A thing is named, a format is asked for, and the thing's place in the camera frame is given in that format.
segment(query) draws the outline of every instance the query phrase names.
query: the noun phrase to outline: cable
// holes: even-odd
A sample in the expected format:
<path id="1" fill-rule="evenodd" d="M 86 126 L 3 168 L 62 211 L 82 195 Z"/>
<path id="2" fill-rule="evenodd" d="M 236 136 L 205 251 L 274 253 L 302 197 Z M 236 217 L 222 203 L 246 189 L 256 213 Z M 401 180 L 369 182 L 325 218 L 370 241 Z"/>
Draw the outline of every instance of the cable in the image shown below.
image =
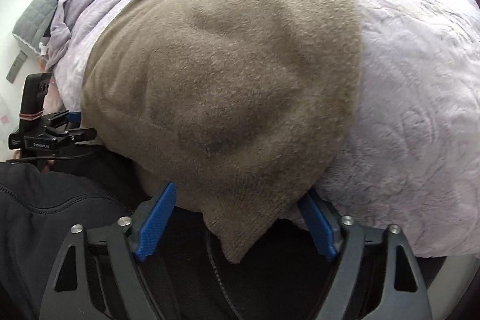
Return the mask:
<path id="1" fill-rule="evenodd" d="M 212 253 L 212 234 L 208 229 L 205 230 L 205 242 L 207 244 L 208 259 L 210 260 L 210 264 L 212 265 L 213 272 L 215 273 L 215 278 L 217 279 L 218 285 L 220 286 L 220 290 L 222 291 L 223 297 L 226 303 L 229 304 L 229 307 L 234 313 L 234 315 L 237 316 L 237 319 L 243 320 L 243 317 L 241 316 L 241 314 L 239 314 L 237 309 L 233 306 L 232 302 L 230 301 L 230 297 L 227 293 L 227 290 L 225 289 L 222 283 L 222 280 L 220 279 L 220 274 L 218 273 L 217 265 L 215 264 L 215 259 Z"/>
<path id="2" fill-rule="evenodd" d="M 93 155 L 95 151 L 85 153 L 83 155 L 75 156 L 30 156 L 28 158 L 20 159 L 9 159 L 6 160 L 6 163 L 27 163 L 27 162 L 37 162 L 39 160 L 74 160 L 74 159 L 83 159 L 90 155 Z"/>

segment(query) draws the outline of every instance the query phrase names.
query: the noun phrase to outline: white textured blanket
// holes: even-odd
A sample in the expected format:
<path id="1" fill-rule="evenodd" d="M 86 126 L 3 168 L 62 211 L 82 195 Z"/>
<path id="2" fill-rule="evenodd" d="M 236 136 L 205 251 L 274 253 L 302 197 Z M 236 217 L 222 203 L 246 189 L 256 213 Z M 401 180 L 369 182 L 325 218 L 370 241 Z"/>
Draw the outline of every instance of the white textured blanket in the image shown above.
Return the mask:
<path id="1" fill-rule="evenodd" d="M 317 190 L 361 223 L 400 224 L 416 255 L 480 253 L 480 10 L 474 0 L 357 1 L 359 106 Z M 59 3 L 49 65 L 70 110 L 94 42 L 129 0 L 115 2 L 94 24 L 82 23 L 94 3 Z"/>

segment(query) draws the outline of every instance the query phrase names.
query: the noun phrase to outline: brown towel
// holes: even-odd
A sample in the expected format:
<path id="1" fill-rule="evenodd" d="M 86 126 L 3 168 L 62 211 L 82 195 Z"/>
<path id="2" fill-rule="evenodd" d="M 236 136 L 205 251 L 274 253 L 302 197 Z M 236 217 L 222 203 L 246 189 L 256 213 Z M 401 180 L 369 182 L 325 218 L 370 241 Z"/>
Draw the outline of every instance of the brown towel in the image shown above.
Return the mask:
<path id="1" fill-rule="evenodd" d="M 339 151 L 360 51 L 354 0 L 134 0 L 92 50 L 83 123 L 239 262 Z"/>

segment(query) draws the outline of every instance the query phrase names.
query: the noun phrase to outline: fleece blanket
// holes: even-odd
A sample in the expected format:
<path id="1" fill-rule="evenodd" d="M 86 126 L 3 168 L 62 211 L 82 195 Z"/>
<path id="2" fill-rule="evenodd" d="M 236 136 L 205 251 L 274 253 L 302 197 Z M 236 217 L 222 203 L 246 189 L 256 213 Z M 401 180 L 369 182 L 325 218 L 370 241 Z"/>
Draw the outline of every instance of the fleece blanket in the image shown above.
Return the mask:
<path id="1" fill-rule="evenodd" d="M 80 109 L 91 47 L 128 2 L 119 0 L 91 24 L 67 25 L 56 41 L 68 47 L 50 59 L 68 109 Z M 71 0 L 63 4 L 75 9 Z M 474 0 L 357 4 L 359 106 L 317 190 L 361 223 L 400 224 L 416 255 L 480 253 L 480 10 Z M 95 14 L 99 5 L 91 5 L 77 15 Z M 68 14 L 57 14 L 54 24 L 61 28 Z M 68 45 L 77 34 L 83 39 Z M 295 208 L 287 217 L 302 223 Z"/>
<path id="2" fill-rule="evenodd" d="M 338 154 L 360 36 L 355 0 L 133 0 L 90 53 L 82 123 L 239 262 Z"/>

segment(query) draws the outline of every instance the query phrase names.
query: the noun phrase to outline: blue gripper pad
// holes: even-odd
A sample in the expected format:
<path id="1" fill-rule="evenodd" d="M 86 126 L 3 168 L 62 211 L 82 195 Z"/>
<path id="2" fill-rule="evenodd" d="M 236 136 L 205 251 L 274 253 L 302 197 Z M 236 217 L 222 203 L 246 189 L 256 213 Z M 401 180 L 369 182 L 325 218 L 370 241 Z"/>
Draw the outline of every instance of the blue gripper pad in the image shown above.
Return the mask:
<path id="1" fill-rule="evenodd" d="M 307 224 L 318 253 L 325 256 L 327 260 L 331 262 L 337 257 L 338 251 L 335 248 L 332 227 L 327 217 L 325 217 L 321 211 L 321 209 L 324 209 L 320 204 L 321 202 L 316 193 L 312 194 L 309 192 L 298 201 L 298 208 Z"/>
<path id="2" fill-rule="evenodd" d="M 82 122 L 82 113 L 81 112 L 69 112 L 67 114 L 67 121 L 80 124 Z"/>
<path id="3" fill-rule="evenodd" d="M 173 182 L 169 182 L 148 215 L 145 217 L 145 220 L 136 235 L 136 247 L 133 250 L 133 255 L 138 261 L 144 262 L 145 259 L 149 255 L 152 255 L 157 248 L 157 244 L 162 237 L 167 221 L 172 214 L 175 200 L 175 185 Z"/>

